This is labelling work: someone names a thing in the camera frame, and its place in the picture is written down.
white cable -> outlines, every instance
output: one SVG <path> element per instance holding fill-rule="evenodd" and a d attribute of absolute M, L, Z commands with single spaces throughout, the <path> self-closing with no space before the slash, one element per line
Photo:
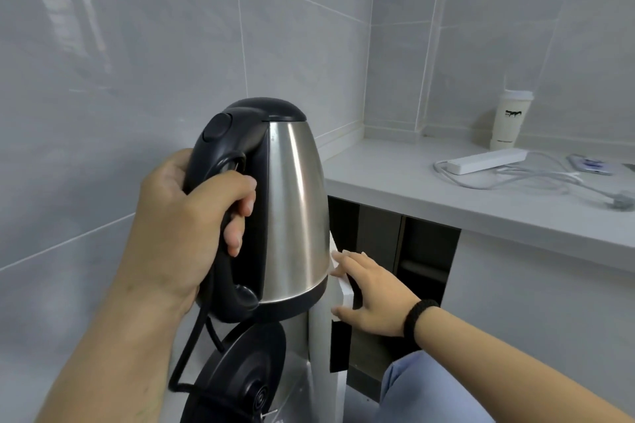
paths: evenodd
<path fill-rule="evenodd" d="M 461 187 L 466 187 L 468 189 L 479 189 L 479 190 L 489 191 L 491 189 L 504 186 L 505 184 L 511 184 L 512 182 L 517 182 L 519 180 L 529 179 L 531 177 L 544 177 L 544 178 L 559 180 L 560 182 L 566 182 L 567 184 L 573 184 L 574 186 L 580 186 L 590 191 L 594 191 L 603 196 L 606 196 L 609 199 L 613 200 L 612 204 L 610 205 L 610 207 L 613 209 L 617 209 L 620 211 L 633 211 L 635 209 L 634 195 L 631 195 L 627 193 L 626 191 L 623 191 L 621 193 L 609 193 L 607 191 L 603 191 L 602 189 L 589 186 L 586 183 L 584 183 L 579 173 L 570 172 L 568 168 L 555 157 L 549 154 L 535 152 L 535 151 L 530 151 L 530 154 L 539 154 L 541 156 L 544 156 L 552 160 L 553 162 L 558 164 L 560 168 L 563 169 L 563 171 L 539 171 L 539 170 L 531 169 L 528 167 L 522 167 L 516 164 L 507 164 L 507 165 L 501 166 L 497 170 L 497 172 L 503 175 L 511 175 L 513 173 L 520 173 L 520 175 L 516 175 L 509 179 L 495 182 L 494 184 L 490 184 L 489 186 L 474 186 L 473 184 L 467 184 L 461 180 L 458 180 L 456 177 L 454 177 L 448 171 L 446 171 L 445 168 L 441 167 L 441 164 L 445 164 L 448 161 L 437 161 L 433 164 L 433 168 L 439 174 L 442 174 L 443 176 L 447 177 L 455 184 Z"/>

white countertop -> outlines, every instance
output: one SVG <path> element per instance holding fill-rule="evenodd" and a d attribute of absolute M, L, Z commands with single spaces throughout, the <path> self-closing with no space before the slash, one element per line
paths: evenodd
<path fill-rule="evenodd" d="M 405 144 L 363 139 L 323 163 L 326 190 L 337 198 L 635 272 L 635 211 L 609 209 L 608 199 L 570 185 L 534 179 L 478 191 L 433 170 L 433 162 L 482 152 L 463 140 L 425 137 Z M 565 154 L 552 155 L 566 164 Z M 553 167 L 533 154 L 527 163 Z M 635 172 L 618 164 L 615 169 L 614 176 L 583 178 L 607 191 L 635 193 Z M 460 177 L 486 185 L 499 176 Z"/>

kettle lid button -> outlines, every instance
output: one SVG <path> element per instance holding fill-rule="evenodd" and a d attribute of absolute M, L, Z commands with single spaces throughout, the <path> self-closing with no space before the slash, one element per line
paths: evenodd
<path fill-rule="evenodd" d="M 226 113 L 216 114 L 202 131 L 202 139 L 210 142 L 212 139 L 223 137 L 232 125 L 232 116 Z"/>

black plastic handle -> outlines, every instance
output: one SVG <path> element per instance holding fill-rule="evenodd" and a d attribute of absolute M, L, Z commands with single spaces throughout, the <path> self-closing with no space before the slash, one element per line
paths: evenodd
<path fill-rule="evenodd" d="M 191 192 L 205 180 L 224 169 L 244 171 L 246 157 L 262 142 L 269 124 L 264 115 L 251 107 L 229 107 L 217 114 L 198 138 L 186 170 L 184 191 Z M 246 286 L 234 284 L 232 257 L 227 251 L 224 231 L 231 222 L 232 209 L 223 216 L 218 251 L 211 268 L 213 278 L 205 278 L 199 294 L 210 295 L 211 301 L 199 299 L 201 307 L 209 306 L 212 314 L 224 323 L 247 320 L 258 307 L 258 297 Z"/>

blue jeans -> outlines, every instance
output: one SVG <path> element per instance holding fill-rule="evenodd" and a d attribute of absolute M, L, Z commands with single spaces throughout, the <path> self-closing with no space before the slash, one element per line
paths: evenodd
<path fill-rule="evenodd" d="M 490 423 L 487 411 L 423 351 L 394 362 L 382 380 L 375 423 Z"/>

